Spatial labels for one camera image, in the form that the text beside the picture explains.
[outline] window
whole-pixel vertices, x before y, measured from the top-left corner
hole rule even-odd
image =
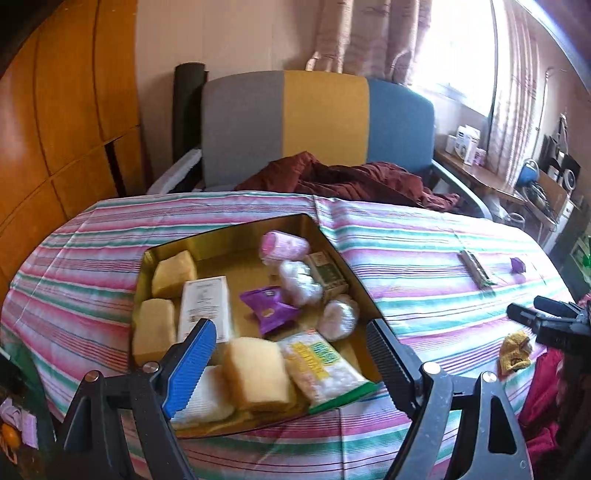
[[[488,116],[495,86],[490,0],[433,0],[413,84]]]

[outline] dark red blanket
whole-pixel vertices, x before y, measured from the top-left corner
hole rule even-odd
[[[459,196],[434,194],[420,177],[391,163],[327,167],[308,152],[269,163],[235,190],[305,193],[343,200],[391,203],[448,212]]]

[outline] metal screw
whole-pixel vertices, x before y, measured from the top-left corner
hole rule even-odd
[[[142,370],[144,372],[146,372],[147,374],[156,373],[159,369],[160,369],[160,365],[158,365],[158,362],[146,362],[146,363],[144,363],[144,366],[142,367]]]
[[[96,382],[99,379],[100,373],[96,370],[91,370],[84,376],[84,380],[87,382]]]
[[[441,367],[435,362],[427,362],[423,364],[423,370],[430,375],[437,375],[441,371]]]
[[[493,372],[484,372],[482,379],[487,383],[494,383],[496,382],[496,375]]]

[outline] blue kettle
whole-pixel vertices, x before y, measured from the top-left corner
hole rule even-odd
[[[540,178],[540,169],[538,164],[532,158],[525,161],[521,173],[517,178],[516,187],[525,187],[534,181],[538,181]]]

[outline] yellow glove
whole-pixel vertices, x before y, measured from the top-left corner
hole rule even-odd
[[[507,375],[530,366],[530,353],[530,338],[523,330],[507,335],[501,345],[499,356],[501,373]]]

